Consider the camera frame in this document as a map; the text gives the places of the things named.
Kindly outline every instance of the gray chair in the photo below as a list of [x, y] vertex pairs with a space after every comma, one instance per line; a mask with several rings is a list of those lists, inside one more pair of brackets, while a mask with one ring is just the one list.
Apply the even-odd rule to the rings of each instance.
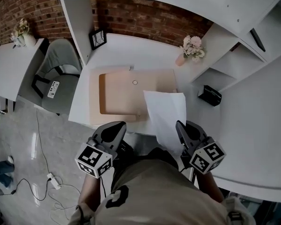
[[[65, 74], [60, 66], [72, 65], [77, 68], [79, 74], [82, 71], [81, 64], [72, 44], [66, 39], [53, 41], [47, 50], [45, 59], [34, 76], [32, 88], [42, 98], [42, 107], [50, 112], [59, 114], [69, 114], [72, 100], [79, 80], [79, 75]], [[59, 76], [51, 81], [45, 79], [45, 75], [55, 69]], [[44, 94], [37, 87], [37, 81], [47, 83]], [[48, 97], [48, 92], [54, 81], [59, 82], [59, 86], [54, 98]]]

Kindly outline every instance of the tiled floor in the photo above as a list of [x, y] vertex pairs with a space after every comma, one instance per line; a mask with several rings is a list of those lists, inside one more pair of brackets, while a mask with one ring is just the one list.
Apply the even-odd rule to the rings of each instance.
[[[26, 178], [38, 197], [40, 199], [44, 197], [48, 171], [40, 149], [36, 114], [50, 172], [61, 177], [64, 184], [73, 185], [80, 190], [85, 174], [78, 169], [74, 157], [80, 143], [86, 142], [94, 130], [69, 122], [66, 115], [57, 116], [37, 110], [31, 104], [17, 102], [14, 113], [0, 114], [0, 161], [12, 155], [15, 160], [15, 182]], [[149, 136], [126, 135], [125, 141], [133, 145], [142, 155], [157, 146], [156, 139]], [[110, 192], [112, 173], [113, 169], [103, 175], [107, 193]], [[51, 184], [48, 187], [50, 194], [64, 207], [76, 205], [79, 194], [74, 188], [63, 187], [60, 190], [50, 188]], [[56, 224], [50, 219], [53, 204], [54, 200], [48, 196], [42, 202], [36, 200], [25, 181], [21, 182], [14, 195], [0, 196], [1, 212], [7, 224], [11, 225]], [[73, 209], [67, 210], [66, 213], [67, 217], [70, 217]], [[65, 214], [61, 210], [52, 212], [52, 217], [61, 225], [67, 224]]]

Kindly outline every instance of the white desk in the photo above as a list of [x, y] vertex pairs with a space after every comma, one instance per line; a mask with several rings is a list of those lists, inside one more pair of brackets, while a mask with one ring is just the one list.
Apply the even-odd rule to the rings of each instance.
[[[170, 68], [174, 70], [178, 92], [186, 97], [187, 119], [201, 125], [207, 134], [217, 139], [220, 108], [196, 97], [197, 89], [190, 84], [192, 72], [200, 64], [191, 60], [183, 66], [175, 65], [182, 51], [175, 46], [125, 35], [107, 34], [107, 43], [91, 53], [83, 68], [73, 98], [69, 121], [93, 127], [89, 115], [89, 75], [92, 68], [101, 66], [133, 65], [134, 70]], [[150, 120], [127, 123], [127, 131], [155, 135]]]
[[24, 76], [40, 45], [39, 39], [32, 48], [16, 47], [14, 43], [0, 46], [0, 96], [16, 101]]

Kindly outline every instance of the brick wall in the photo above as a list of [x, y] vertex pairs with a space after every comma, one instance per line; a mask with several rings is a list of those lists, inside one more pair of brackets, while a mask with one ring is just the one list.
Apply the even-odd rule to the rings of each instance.
[[30, 21], [36, 38], [71, 38], [59, 0], [0, 0], [0, 44], [11, 42], [10, 33], [20, 19]]
[[154, 0], [91, 0], [95, 29], [179, 46], [186, 35], [203, 37], [213, 24], [190, 11]]

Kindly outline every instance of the sheet of paper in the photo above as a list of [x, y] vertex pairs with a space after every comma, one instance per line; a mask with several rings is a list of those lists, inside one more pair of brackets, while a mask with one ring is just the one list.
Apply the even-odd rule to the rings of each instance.
[[157, 141], [174, 155], [181, 155], [183, 145], [176, 132], [176, 122], [186, 123], [186, 103], [183, 93], [144, 91], [150, 120]]

